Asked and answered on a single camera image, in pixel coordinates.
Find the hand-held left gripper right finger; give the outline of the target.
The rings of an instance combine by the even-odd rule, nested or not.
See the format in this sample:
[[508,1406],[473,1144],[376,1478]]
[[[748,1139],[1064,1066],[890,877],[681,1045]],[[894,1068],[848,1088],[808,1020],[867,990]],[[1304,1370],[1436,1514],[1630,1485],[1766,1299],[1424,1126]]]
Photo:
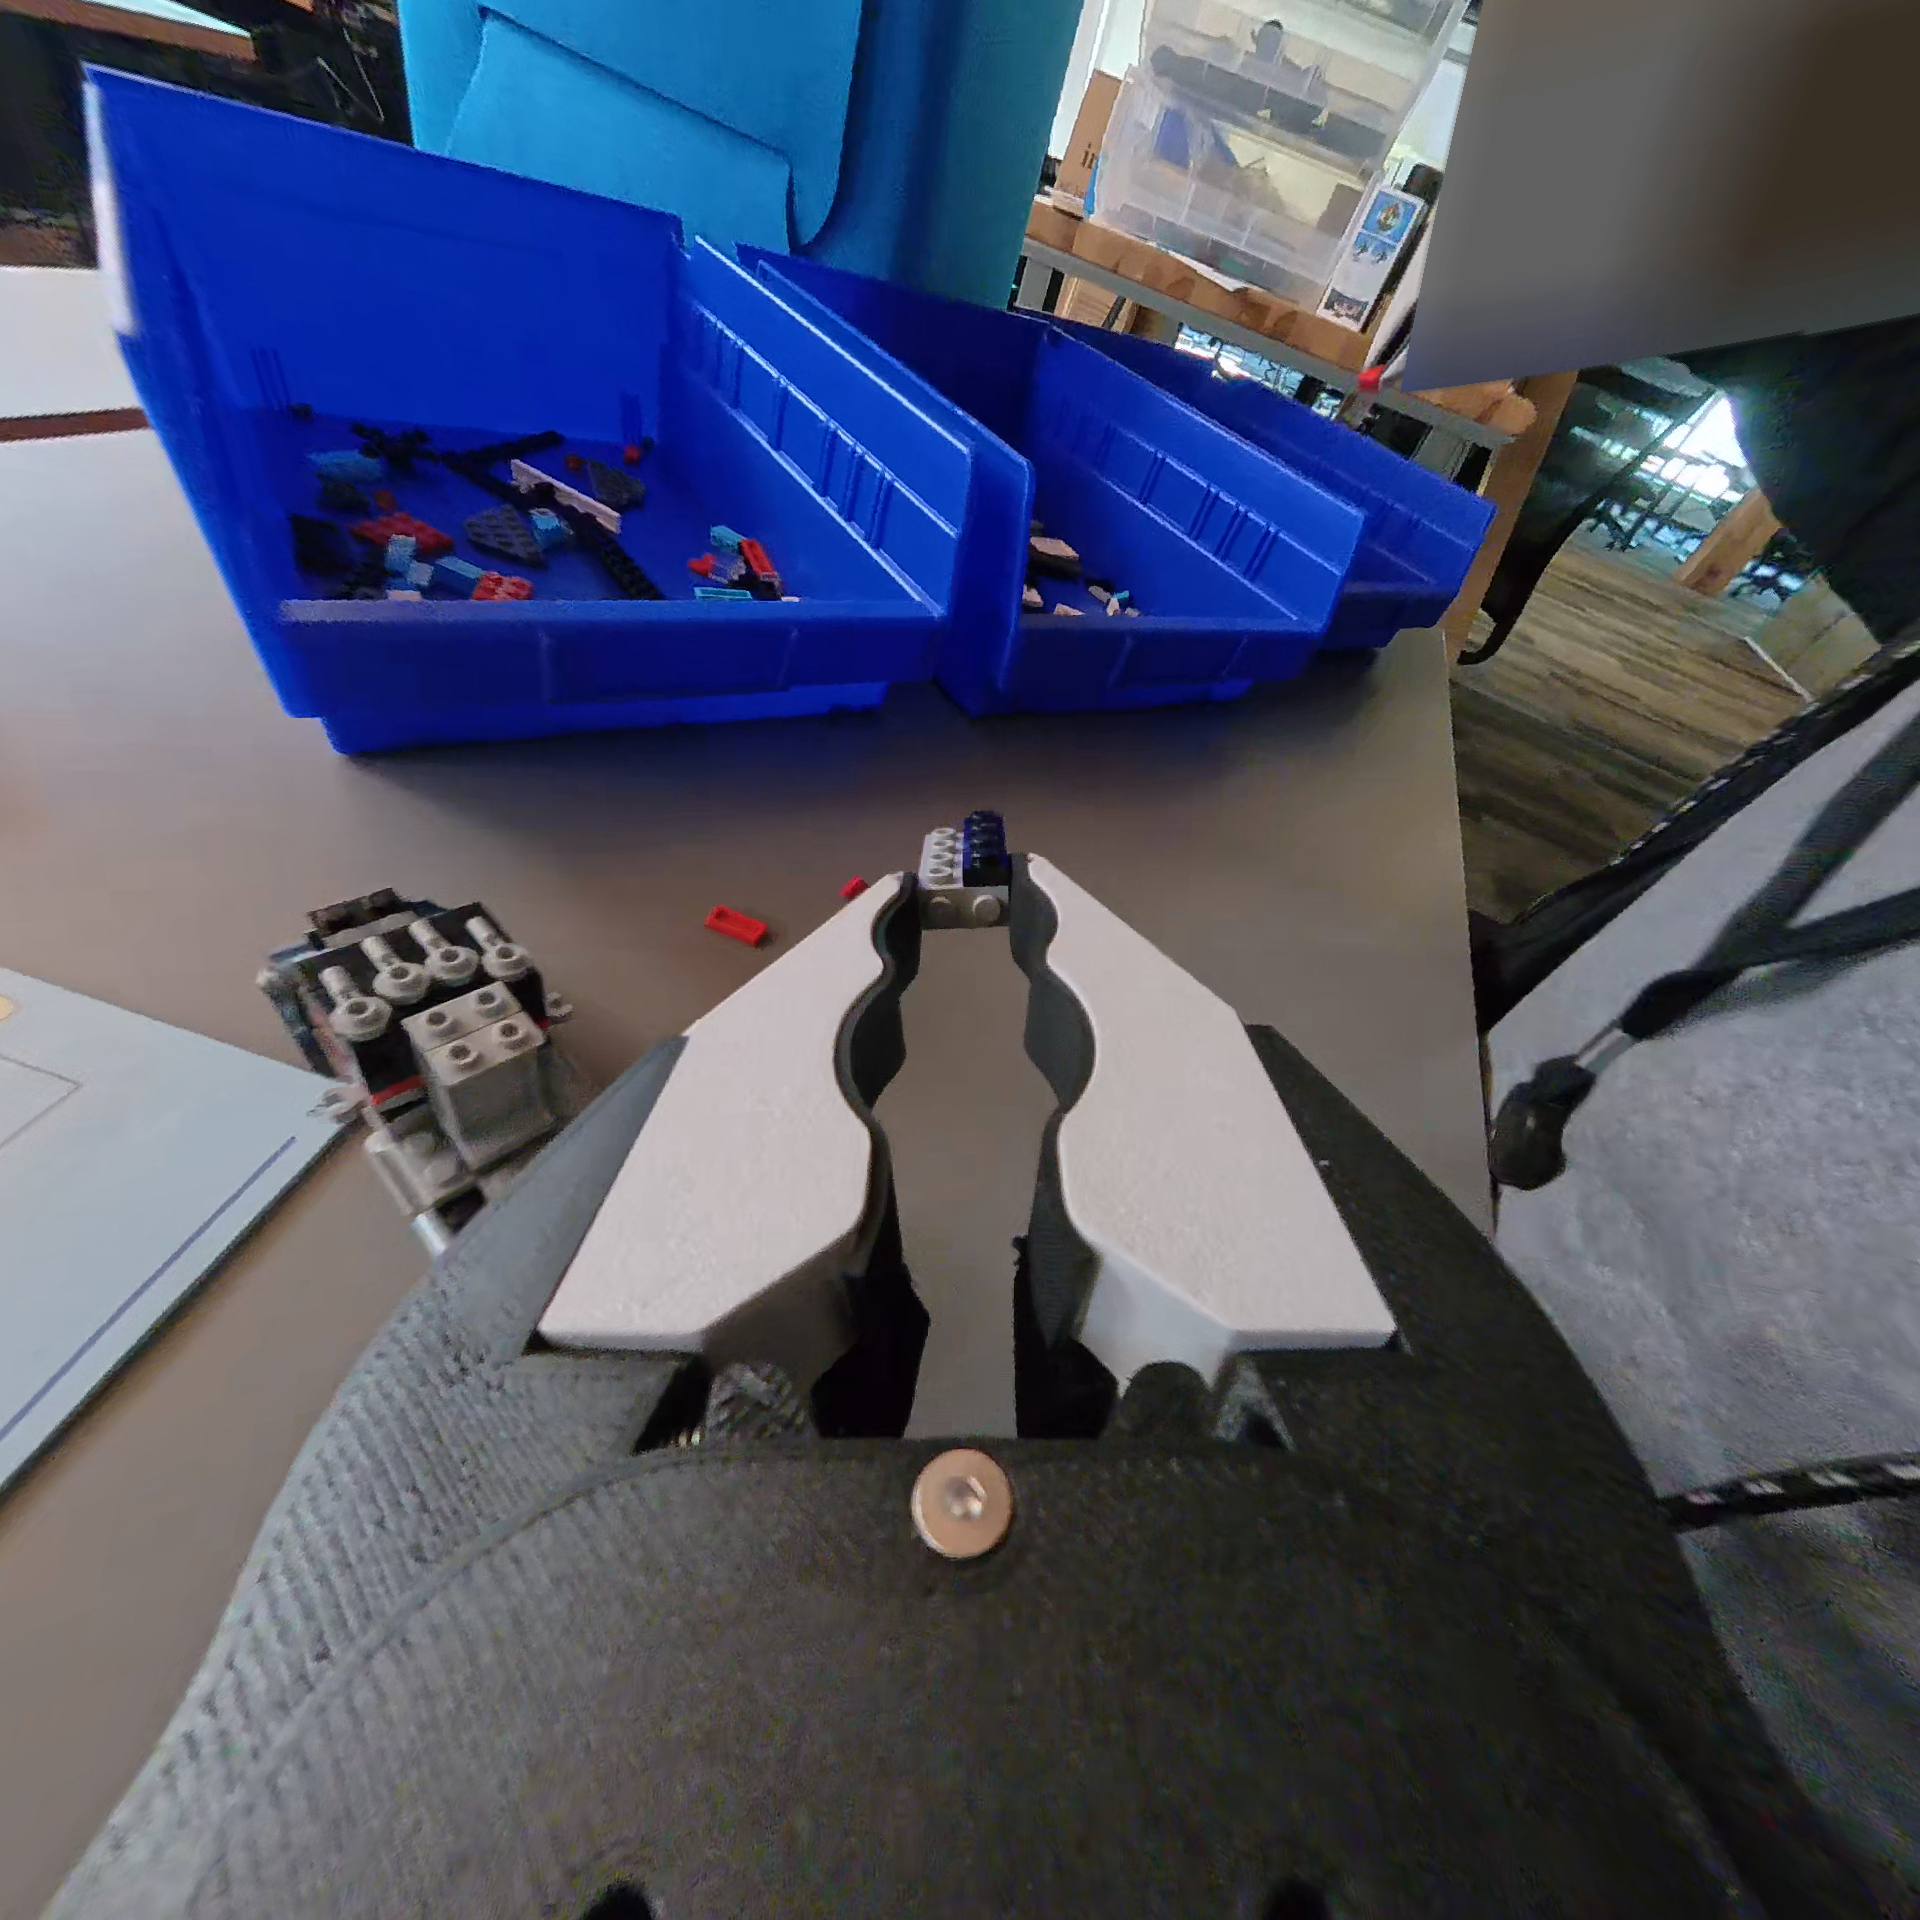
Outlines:
[[1040,1354],[1116,1388],[1397,1332],[1248,1026],[1042,854],[1014,865],[1025,1052],[1053,1094],[1025,1296]]

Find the black grey red brick model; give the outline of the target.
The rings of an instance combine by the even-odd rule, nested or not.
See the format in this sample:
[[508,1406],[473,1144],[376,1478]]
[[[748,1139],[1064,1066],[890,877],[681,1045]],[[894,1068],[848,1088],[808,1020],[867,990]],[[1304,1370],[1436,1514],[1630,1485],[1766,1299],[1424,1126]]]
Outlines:
[[257,985],[433,1258],[585,1109],[572,1008],[482,902],[330,902]]

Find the small blue picture card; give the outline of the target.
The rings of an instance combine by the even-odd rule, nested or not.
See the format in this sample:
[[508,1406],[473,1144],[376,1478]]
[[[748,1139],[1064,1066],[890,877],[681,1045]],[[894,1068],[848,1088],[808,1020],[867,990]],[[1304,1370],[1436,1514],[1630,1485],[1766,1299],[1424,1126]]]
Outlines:
[[1424,217],[1424,198],[1377,186],[1341,243],[1317,316],[1344,329],[1365,329]]

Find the large blue plastic bin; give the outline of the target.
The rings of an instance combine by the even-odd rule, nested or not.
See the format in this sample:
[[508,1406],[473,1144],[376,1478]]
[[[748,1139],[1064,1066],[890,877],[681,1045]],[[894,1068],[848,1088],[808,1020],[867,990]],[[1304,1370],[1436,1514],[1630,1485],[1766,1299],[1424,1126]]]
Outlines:
[[[92,66],[102,275],[280,704],[344,755],[874,709],[926,682],[972,449],[662,213]],[[493,614],[289,605],[251,416],[754,442],[812,499],[822,600]]]

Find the pile of large toy bricks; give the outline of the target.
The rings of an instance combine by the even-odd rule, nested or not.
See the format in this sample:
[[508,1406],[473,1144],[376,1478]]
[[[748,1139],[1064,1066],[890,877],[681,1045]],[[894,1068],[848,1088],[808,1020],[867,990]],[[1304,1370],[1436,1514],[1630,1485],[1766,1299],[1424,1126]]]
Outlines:
[[251,416],[284,601],[326,613],[805,609],[833,557],[754,440],[705,453],[585,432]]

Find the person's right forearm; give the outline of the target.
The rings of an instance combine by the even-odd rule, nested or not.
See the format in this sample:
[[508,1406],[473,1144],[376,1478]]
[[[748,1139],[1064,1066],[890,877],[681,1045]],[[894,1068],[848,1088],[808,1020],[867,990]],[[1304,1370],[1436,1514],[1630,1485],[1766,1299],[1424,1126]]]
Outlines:
[[1773,516],[1873,630],[1917,619],[1917,318],[1684,353]]

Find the clear plastic drawer unit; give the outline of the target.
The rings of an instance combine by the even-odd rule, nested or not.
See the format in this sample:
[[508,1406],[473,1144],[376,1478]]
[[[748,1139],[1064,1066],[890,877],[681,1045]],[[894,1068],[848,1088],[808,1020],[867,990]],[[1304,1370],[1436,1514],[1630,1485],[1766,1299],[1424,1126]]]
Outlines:
[[1225,281],[1320,305],[1465,2],[1154,2],[1086,216]]

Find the blue felt bag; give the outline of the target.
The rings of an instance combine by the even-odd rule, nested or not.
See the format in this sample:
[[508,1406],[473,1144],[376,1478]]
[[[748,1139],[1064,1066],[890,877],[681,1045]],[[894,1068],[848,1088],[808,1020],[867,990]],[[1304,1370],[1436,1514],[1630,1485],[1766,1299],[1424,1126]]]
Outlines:
[[1005,307],[1066,2],[401,2],[426,154]]

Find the brick building instruction booklet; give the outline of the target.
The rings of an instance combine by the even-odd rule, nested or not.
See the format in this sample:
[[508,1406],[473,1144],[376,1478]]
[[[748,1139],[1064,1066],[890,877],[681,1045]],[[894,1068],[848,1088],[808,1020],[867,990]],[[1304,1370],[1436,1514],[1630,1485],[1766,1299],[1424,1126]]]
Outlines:
[[2,971],[2,1488],[344,1139],[323,1082]]

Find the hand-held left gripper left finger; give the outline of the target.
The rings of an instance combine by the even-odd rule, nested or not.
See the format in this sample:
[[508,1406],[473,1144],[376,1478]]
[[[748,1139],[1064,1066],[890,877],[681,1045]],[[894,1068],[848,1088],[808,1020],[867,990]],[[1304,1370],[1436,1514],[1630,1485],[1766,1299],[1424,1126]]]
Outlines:
[[813,1388],[858,1344],[894,1173],[922,902],[894,870],[685,1028],[538,1332],[581,1354],[770,1362]]

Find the black chair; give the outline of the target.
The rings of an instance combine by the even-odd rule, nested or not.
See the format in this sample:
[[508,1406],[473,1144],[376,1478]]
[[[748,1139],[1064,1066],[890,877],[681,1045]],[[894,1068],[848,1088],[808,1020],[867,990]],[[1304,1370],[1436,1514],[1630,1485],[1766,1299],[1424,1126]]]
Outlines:
[[1478,648],[1461,653],[1464,666],[1483,666],[1502,652],[1561,547],[1717,396],[1715,385],[1666,358],[1574,374],[1515,529],[1478,595],[1477,613],[1492,627]]

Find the grey and black brick assembly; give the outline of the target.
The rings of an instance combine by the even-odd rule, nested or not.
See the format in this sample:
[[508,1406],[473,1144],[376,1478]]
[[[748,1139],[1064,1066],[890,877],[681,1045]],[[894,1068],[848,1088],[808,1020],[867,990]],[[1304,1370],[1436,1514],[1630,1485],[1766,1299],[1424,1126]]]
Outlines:
[[1008,922],[1014,859],[1000,812],[976,806],[932,828],[920,850],[920,912],[926,928],[1000,928]]

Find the grey desk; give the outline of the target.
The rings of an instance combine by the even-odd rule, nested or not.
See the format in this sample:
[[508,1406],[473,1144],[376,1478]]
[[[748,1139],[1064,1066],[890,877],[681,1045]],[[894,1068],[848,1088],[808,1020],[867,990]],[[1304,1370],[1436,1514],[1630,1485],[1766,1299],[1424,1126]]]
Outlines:
[[[337,757],[281,713],[150,432],[4,446],[4,965],[289,1060],[261,957],[312,906],[482,898],[606,1084],[926,828],[997,806],[1274,1025],[1475,1225],[1450,672],[1433,633],[1237,707],[868,715]],[[4,1501],[4,1916],[40,1916],[185,1691],[301,1441],[426,1269],[349,1148]]]

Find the pile of small toy bricks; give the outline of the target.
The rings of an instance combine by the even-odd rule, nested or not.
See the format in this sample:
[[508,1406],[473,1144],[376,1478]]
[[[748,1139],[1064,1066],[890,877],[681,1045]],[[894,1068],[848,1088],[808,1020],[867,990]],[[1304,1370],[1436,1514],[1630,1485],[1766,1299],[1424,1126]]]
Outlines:
[[1053,534],[1042,520],[1030,520],[1025,547],[1022,614],[1027,617],[1141,617],[1130,589],[1093,573],[1078,549]]

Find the person's grey sweatshirt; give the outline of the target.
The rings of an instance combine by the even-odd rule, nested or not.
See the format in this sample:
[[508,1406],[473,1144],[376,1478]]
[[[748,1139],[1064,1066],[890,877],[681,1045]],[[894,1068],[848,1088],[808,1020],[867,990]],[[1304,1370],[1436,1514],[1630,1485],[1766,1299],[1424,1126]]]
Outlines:
[[[1661,1034],[1620,1025],[1736,922],[1915,889],[1915,689],[1720,822],[1492,1034],[1506,1094],[1594,1057],[1561,1171],[1494,1246],[1660,1498],[1915,1454],[1915,942],[1746,966]],[[1915,1494],[1683,1539],[1749,1696],[1844,1837],[1915,1901]]]

